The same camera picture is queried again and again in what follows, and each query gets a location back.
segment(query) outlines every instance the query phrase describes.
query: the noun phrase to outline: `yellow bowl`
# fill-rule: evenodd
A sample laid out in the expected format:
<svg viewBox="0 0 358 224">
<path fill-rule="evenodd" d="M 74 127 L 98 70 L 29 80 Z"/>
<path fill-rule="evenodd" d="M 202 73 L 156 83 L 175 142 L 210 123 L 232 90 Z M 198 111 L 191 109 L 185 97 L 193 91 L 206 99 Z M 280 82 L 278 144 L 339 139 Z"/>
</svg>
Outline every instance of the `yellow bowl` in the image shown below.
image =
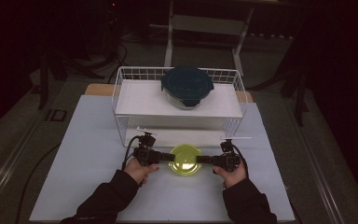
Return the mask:
<svg viewBox="0 0 358 224">
<path fill-rule="evenodd" d="M 201 155 L 201 151 L 190 145 L 182 144 L 174 147 L 171 151 L 175 155 L 175 161 L 170 161 L 171 169 L 178 175 L 193 175 L 201 167 L 197 163 L 196 157 Z"/>
</svg>

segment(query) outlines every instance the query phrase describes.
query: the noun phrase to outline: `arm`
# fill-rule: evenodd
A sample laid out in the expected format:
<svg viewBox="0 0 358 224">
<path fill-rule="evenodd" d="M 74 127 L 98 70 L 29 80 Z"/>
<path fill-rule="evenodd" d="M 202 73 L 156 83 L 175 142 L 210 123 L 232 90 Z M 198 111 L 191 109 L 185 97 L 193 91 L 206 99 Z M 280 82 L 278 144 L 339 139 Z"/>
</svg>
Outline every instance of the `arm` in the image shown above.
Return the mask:
<svg viewBox="0 0 358 224">
<path fill-rule="evenodd" d="M 235 223 L 277 223 L 269 211 L 269 201 L 249 178 L 223 191 L 228 216 Z"/>
<path fill-rule="evenodd" d="M 109 183 L 102 183 L 88 199 L 78 206 L 76 215 L 61 221 L 67 223 L 114 223 L 118 212 L 124 210 L 135 197 L 139 184 L 158 169 L 156 164 L 142 167 L 132 159 L 124 171 L 117 170 Z"/>
<path fill-rule="evenodd" d="M 232 173 L 215 166 L 214 171 L 223 177 L 226 189 L 223 199 L 229 218 L 235 223 L 277 223 L 275 214 L 269 210 L 269 202 L 265 194 L 248 178 L 243 161 Z"/>
</svg>

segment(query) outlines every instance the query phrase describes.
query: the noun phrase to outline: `bowl lid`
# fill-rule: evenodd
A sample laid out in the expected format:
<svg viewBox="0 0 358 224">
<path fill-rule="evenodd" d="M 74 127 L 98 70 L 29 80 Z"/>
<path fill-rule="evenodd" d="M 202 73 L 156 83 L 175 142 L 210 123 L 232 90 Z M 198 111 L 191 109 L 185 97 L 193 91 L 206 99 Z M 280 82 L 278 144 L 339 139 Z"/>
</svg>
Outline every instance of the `bowl lid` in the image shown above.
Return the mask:
<svg viewBox="0 0 358 224">
<path fill-rule="evenodd" d="M 197 163 L 197 156 L 201 155 L 201 151 L 198 148 L 182 144 L 174 147 L 171 153 L 175 155 L 175 160 L 170 161 L 169 165 L 176 174 L 193 175 L 200 169 L 201 164 Z"/>
<path fill-rule="evenodd" d="M 212 78 L 195 67 L 174 67 L 161 79 L 161 88 L 182 101 L 200 101 L 213 90 Z"/>
</svg>

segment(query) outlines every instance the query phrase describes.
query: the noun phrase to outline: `white wire rack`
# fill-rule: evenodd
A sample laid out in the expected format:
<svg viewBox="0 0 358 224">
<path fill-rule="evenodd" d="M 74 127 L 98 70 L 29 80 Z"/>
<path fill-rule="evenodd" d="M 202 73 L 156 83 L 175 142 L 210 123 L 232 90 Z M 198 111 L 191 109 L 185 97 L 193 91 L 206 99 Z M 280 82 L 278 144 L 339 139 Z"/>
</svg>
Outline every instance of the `white wire rack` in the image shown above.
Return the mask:
<svg viewBox="0 0 358 224">
<path fill-rule="evenodd" d="M 120 138 L 123 144 L 126 139 L 129 117 L 116 116 L 117 103 L 120 97 L 123 80 L 161 80 L 170 69 L 172 69 L 172 67 L 122 66 L 117 70 L 117 77 L 113 91 L 113 112 L 115 114 Z M 205 71 L 205 73 L 212 78 L 213 83 L 233 85 L 243 117 L 246 112 L 248 99 L 241 80 L 241 74 L 237 70 L 230 69 L 200 68 L 200 70 Z M 225 119 L 223 129 L 226 137 L 234 136 L 240 126 L 241 120 L 242 119 Z"/>
</svg>

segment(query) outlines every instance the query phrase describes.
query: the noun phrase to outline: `black wire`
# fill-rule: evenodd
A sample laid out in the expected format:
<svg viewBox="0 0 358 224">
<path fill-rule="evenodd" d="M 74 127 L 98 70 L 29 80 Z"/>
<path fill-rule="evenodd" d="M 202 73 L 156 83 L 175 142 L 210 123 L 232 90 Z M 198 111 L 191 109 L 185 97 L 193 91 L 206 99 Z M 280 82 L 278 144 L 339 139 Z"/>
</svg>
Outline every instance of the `black wire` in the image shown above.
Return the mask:
<svg viewBox="0 0 358 224">
<path fill-rule="evenodd" d="M 123 171 L 124 168 L 126 167 L 127 160 L 128 160 L 128 159 L 130 158 L 130 156 L 132 155 L 132 153 L 131 153 L 130 156 L 129 156 L 129 151 L 130 151 L 132 142 L 133 142 L 133 140 L 135 140 L 135 139 L 137 139 L 137 138 L 139 138 L 138 135 L 137 135 L 137 136 L 134 136 L 134 137 L 130 140 L 129 145 L 127 146 L 126 156 L 124 157 L 123 163 L 121 163 L 121 170 L 122 170 L 122 171 Z"/>
<path fill-rule="evenodd" d="M 48 154 L 50 154 L 52 151 L 54 151 L 55 149 L 57 149 L 60 146 L 61 143 L 59 143 L 57 146 L 53 147 L 51 150 L 49 150 L 38 162 L 37 164 L 34 166 L 34 169 L 31 171 L 31 173 L 29 174 L 27 181 L 25 182 L 25 186 L 22 189 L 22 193 L 21 193 L 21 198 L 20 198 L 20 204 L 19 204 L 19 208 L 17 210 L 17 216 L 16 216 L 16 224 L 19 223 L 20 221 L 20 214 L 21 214 L 21 207 L 22 207 L 22 202 L 24 201 L 24 196 L 25 196 L 25 191 L 27 190 L 28 184 L 31 180 L 31 177 L 34 174 L 34 171 L 36 170 L 36 168 L 39 166 L 40 162 L 42 162 L 42 160 L 44 160 L 46 158 L 46 156 L 48 156 Z"/>
<path fill-rule="evenodd" d="M 120 60 L 120 58 L 117 56 L 117 60 L 118 60 L 118 65 L 116 67 L 116 69 L 112 72 L 112 74 L 110 75 L 109 79 L 107 80 L 107 84 L 110 84 L 110 80 L 112 79 L 112 77 L 115 75 L 116 71 L 118 70 L 119 67 L 121 67 L 124 63 L 124 61 L 126 60 L 127 58 L 127 48 L 121 44 L 121 43 L 118 43 L 123 49 L 124 49 L 124 56 L 123 56 L 123 59 Z"/>
<path fill-rule="evenodd" d="M 246 162 L 245 158 L 242 156 L 240 150 L 235 145 L 232 145 L 232 147 L 234 147 L 235 150 L 237 150 L 238 154 L 240 155 L 243 166 L 245 167 L 246 177 L 249 178 L 248 163 Z"/>
</svg>

